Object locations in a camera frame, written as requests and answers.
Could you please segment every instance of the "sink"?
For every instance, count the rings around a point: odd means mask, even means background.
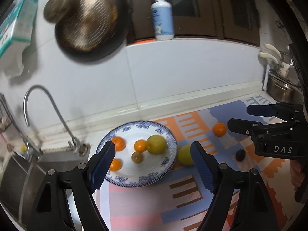
[[[17,222],[27,227],[31,208],[43,178],[49,169],[69,171],[79,163],[87,162],[73,151],[44,153],[39,161],[30,163],[14,154],[10,157],[0,184],[0,201]]]

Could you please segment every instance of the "tissue box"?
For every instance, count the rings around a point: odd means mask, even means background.
[[[30,45],[38,0],[22,0],[0,26],[0,71],[8,77],[21,75],[22,52]]]

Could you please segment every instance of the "plate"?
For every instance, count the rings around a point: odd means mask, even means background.
[[[131,155],[135,152],[136,141],[147,140],[152,135],[161,135],[167,141],[167,149],[161,155],[143,152],[143,162],[136,164]],[[118,171],[108,171],[105,179],[120,187],[143,187],[161,179],[171,169],[177,158],[177,142],[171,131],[165,126],[150,121],[136,121],[123,124],[111,130],[98,145],[99,153],[107,141],[120,136],[126,142],[122,151],[115,153],[115,158],[122,161],[122,168]]]

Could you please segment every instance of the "bottle label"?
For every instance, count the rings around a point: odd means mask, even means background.
[[[174,35],[172,9],[169,7],[152,8],[153,25],[156,36]]]

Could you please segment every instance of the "hand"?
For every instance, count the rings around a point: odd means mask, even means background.
[[[303,166],[296,160],[290,160],[291,182],[294,186],[300,187],[305,175],[301,172]]]

